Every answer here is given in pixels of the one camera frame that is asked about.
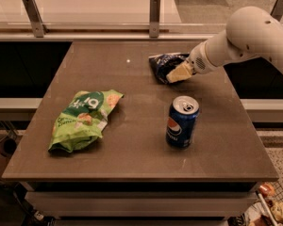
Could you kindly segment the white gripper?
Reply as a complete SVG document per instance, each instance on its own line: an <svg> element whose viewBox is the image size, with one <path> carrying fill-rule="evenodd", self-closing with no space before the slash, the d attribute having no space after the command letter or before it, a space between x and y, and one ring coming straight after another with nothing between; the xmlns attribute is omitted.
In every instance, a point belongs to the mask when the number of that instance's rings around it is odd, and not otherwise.
<svg viewBox="0 0 283 226"><path fill-rule="evenodd" d="M188 61L183 61L166 75L169 83L189 79L192 77L192 73L207 74L217 69L208 59L205 41L191 50Z"/></svg>

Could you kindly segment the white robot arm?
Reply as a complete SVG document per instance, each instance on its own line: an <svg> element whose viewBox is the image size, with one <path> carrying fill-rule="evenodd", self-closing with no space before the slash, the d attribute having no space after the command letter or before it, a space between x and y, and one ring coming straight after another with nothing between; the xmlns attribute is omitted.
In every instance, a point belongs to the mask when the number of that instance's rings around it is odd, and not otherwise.
<svg viewBox="0 0 283 226"><path fill-rule="evenodd" d="M166 79L168 83L187 80L195 73L210 73L255 57L269 61L283 74L283 26L261 8L240 8L221 33L195 46Z"/></svg>

